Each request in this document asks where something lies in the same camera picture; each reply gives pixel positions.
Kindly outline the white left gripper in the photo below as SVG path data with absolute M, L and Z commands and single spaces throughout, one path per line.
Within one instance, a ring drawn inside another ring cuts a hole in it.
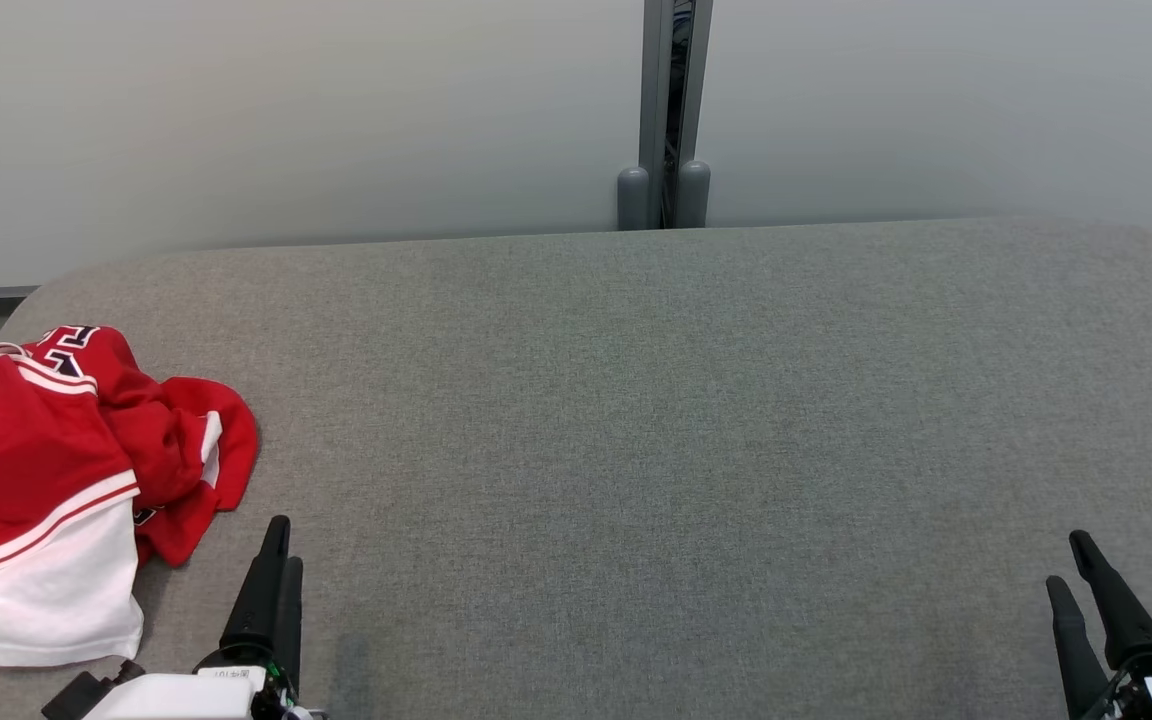
M 88 719 L 296 719 L 302 655 L 301 558 L 291 520 L 270 520 L 238 588 L 221 647 L 192 673 L 146 673 L 111 684 Z

